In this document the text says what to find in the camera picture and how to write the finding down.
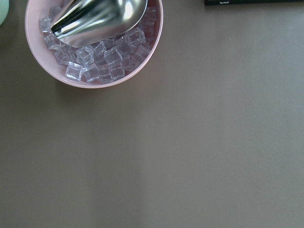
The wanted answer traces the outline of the black tray with glasses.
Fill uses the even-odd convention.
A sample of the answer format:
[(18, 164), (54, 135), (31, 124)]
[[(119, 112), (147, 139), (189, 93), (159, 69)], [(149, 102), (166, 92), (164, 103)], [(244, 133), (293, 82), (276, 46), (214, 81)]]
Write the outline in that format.
[(232, 5), (232, 4), (261, 4), (280, 2), (303, 2), (304, 0), (204, 0), (205, 6)]

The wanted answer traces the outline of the clear ice cubes pile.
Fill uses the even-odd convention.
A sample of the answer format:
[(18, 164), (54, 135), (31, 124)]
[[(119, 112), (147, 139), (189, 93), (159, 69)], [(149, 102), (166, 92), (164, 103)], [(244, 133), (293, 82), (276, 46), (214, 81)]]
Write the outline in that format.
[(57, 64), (66, 67), (65, 77), (70, 80), (93, 84), (117, 81), (139, 67), (151, 52), (155, 7), (147, 7), (139, 23), (126, 33), (80, 48), (64, 44), (51, 32), (51, 22), (61, 9), (50, 7), (49, 15), (39, 19), (39, 28), (47, 49)]

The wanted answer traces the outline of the mint green bowl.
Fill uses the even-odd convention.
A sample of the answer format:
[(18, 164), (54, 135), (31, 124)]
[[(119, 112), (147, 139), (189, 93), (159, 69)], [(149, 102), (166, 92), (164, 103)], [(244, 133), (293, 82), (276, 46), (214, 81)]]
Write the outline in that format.
[(0, 0), (0, 25), (3, 24), (9, 11), (9, 0)]

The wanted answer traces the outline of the pink bowl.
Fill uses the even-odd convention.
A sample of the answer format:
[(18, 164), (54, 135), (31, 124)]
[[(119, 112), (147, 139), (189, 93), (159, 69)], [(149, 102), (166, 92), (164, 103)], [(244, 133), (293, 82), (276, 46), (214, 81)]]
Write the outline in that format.
[(85, 83), (83, 81), (77, 82), (70, 80), (65, 77), (65, 67), (63, 65), (57, 64), (54, 55), (50, 50), (47, 49), (45, 42), (43, 40), (43, 34), (40, 32), (38, 20), (39, 18), (45, 16), (50, 6), (59, 5), (62, 1), (60, 0), (29, 0), (26, 13), (25, 13), (25, 33), (28, 42), (28, 46), (38, 62), (38, 64), (52, 77), (57, 81), (60, 81), (64, 84), (85, 88), (85, 89), (97, 89), (97, 88), (106, 88), (121, 84), (136, 74), (138, 74), (149, 62), (150, 58), (154, 54), (161, 34), (163, 27), (163, 4), (161, 0), (149, 0), (148, 6), (156, 8), (157, 20), (154, 24), (154, 40), (152, 42), (152, 49), (147, 58), (132, 72), (128, 73), (124, 78), (117, 81), (103, 84), (103, 85), (93, 85), (91, 83)]

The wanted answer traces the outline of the metal ice scoop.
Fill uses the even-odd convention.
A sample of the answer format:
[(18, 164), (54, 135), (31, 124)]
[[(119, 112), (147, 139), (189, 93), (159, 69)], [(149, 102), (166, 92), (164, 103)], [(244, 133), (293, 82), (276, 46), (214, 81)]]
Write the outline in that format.
[(146, 0), (70, 0), (54, 17), (51, 31), (79, 48), (123, 34), (143, 17)]

